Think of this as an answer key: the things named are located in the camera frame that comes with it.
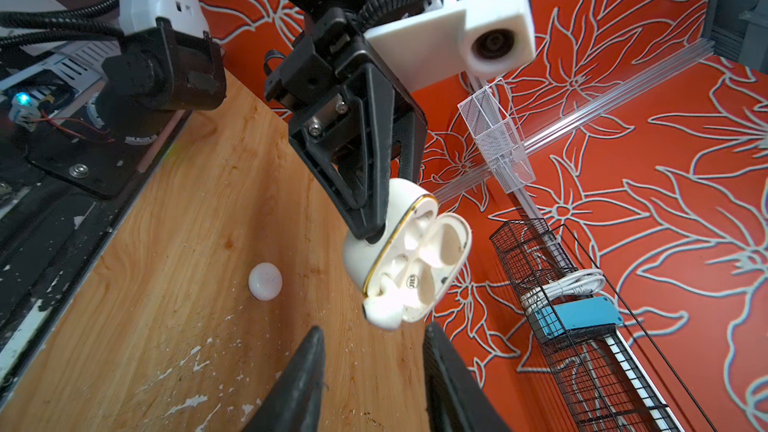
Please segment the clear plastic wall bin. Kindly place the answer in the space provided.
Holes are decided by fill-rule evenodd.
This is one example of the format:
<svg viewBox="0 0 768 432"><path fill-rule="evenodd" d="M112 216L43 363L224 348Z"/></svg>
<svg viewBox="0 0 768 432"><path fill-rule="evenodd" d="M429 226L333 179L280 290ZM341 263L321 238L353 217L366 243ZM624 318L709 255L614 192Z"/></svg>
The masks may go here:
<svg viewBox="0 0 768 432"><path fill-rule="evenodd" d="M476 147L505 193L535 180L509 85L498 78L458 104Z"/></svg>

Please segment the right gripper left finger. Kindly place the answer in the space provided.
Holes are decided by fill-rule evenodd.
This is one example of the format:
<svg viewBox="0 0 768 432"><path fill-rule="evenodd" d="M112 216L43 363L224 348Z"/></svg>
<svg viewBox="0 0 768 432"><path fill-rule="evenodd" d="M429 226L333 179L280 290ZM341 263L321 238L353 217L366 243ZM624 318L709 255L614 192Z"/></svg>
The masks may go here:
<svg viewBox="0 0 768 432"><path fill-rule="evenodd" d="M313 326L244 431L317 431L326 350L324 333Z"/></svg>

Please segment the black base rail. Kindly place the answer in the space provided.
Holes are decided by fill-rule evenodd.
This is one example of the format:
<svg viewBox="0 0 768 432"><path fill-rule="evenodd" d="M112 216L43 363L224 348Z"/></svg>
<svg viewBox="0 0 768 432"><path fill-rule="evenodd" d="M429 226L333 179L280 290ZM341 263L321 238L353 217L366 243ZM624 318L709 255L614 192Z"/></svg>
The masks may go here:
<svg viewBox="0 0 768 432"><path fill-rule="evenodd" d="M193 110L210 40L138 34L1 53L1 394L8 397Z"/></svg>

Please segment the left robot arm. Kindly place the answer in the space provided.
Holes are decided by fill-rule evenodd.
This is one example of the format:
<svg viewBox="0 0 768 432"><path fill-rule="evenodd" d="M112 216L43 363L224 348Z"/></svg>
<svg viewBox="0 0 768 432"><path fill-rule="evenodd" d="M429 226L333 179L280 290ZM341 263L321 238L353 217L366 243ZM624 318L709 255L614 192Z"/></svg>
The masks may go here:
<svg viewBox="0 0 768 432"><path fill-rule="evenodd" d="M263 60L264 98L292 114L289 140L350 233L378 242L389 179L416 180L427 121L413 93L467 72L493 79L535 56L530 0L287 0L303 15L292 51ZM100 100L131 113L212 110L226 92L221 49L199 0L103 0L5 11L3 48L114 39Z"/></svg>

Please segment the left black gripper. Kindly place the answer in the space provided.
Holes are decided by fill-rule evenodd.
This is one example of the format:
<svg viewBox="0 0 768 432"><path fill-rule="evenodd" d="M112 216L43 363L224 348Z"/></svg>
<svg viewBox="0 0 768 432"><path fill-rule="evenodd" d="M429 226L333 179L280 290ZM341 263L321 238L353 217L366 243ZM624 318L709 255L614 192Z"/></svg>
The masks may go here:
<svg viewBox="0 0 768 432"><path fill-rule="evenodd" d="M311 21L285 55L265 54L265 100L293 113L289 143L359 240L381 236L391 177L418 183L428 122L394 89L357 16Z"/></svg>

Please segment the white earbud charging case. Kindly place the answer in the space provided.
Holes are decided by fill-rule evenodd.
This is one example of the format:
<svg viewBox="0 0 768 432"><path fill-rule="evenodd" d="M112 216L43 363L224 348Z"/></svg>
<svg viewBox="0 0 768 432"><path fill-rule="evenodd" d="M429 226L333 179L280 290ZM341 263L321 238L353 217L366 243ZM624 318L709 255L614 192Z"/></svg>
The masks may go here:
<svg viewBox="0 0 768 432"><path fill-rule="evenodd" d="M383 233L376 240L348 234L342 259L363 301L397 300L404 307L402 324L414 323L442 300L466 263L472 241L463 217L441 213L433 194L409 180L392 178Z"/></svg>

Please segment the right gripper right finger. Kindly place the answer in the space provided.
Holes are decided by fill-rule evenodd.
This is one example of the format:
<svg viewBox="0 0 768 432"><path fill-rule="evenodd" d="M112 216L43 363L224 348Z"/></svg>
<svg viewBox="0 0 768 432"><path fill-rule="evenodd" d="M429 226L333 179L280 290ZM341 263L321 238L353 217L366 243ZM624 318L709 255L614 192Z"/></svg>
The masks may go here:
<svg viewBox="0 0 768 432"><path fill-rule="evenodd" d="M422 347L431 431L510 431L437 322Z"/></svg>

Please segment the blue box in basket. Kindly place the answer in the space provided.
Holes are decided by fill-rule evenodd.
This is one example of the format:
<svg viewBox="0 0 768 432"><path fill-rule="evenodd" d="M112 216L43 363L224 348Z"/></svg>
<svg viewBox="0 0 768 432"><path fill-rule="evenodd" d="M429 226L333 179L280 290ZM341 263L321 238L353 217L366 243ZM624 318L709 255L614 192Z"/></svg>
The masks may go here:
<svg viewBox="0 0 768 432"><path fill-rule="evenodd" d="M556 305L543 305L529 315L539 338L553 340L566 333L618 326L624 320L606 297L589 297Z"/></svg>

